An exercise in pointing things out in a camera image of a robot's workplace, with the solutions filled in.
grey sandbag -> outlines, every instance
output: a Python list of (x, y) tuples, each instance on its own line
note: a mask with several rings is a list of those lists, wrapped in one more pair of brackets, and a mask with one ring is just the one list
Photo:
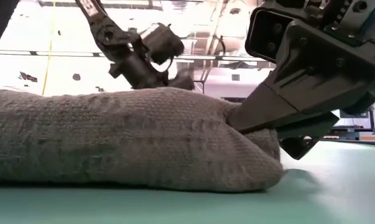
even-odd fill
[(0, 90), (0, 181), (267, 189), (283, 173), (277, 135), (228, 126), (237, 106), (177, 88), (53, 97)]

table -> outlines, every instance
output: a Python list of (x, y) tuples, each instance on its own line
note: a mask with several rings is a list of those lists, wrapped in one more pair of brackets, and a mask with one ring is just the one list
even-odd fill
[(375, 224), (375, 146), (320, 142), (266, 193), (0, 189), (0, 224)]

green table surface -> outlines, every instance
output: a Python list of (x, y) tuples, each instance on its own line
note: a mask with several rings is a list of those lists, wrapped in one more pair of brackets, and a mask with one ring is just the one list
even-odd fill
[(266, 193), (0, 189), (0, 224), (375, 224), (375, 146), (320, 142)]

yellow pole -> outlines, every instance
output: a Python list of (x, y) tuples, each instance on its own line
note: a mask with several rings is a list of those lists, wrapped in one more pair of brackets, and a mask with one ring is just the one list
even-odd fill
[[(53, 9), (56, 7), (56, 0), (53, 1)], [(44, 78), (44, 86), (42, 87), (42, 96), (45, 95), (45, 89), (46, 89), (46, 83), (48, 80), (48, 73), (49, 73), (49, 64), (50, 64), (50, 53), (52, 52), (52, 44), (53, 44), (53, 35), (55, 30), (55, 16), (52, 12), (52, 20), (50, 25), (50, 40), (49, 40), (49, 54), (48, 54), (48, 62), (46, 64), (46, 70), (45, 70), (45, 78)]]

ceiling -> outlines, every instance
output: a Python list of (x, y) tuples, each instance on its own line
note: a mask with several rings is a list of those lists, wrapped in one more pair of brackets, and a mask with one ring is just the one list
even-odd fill
[[(171, 24), (185, 44), (183, 55), (170, 69), (171, 74), (185, 70), (194, 75), (195, 80), (231, 82), (231, 75), (267, 75), (269, 69), (274, 68), (273, 64), (252, 58), (244, 50), (249, 15), (258, 1), (261, 0), (101, 2), (109, 17), (124, 30), (130, 27), (145, 30), (157, 22)], [(97, 53), (100, 50), (88, 23), (73, 0), (21, 0), (0, 41), (0, 54), (103, 56)], [(257, 78), (240, 78), (238, 82), (253, 79)]]

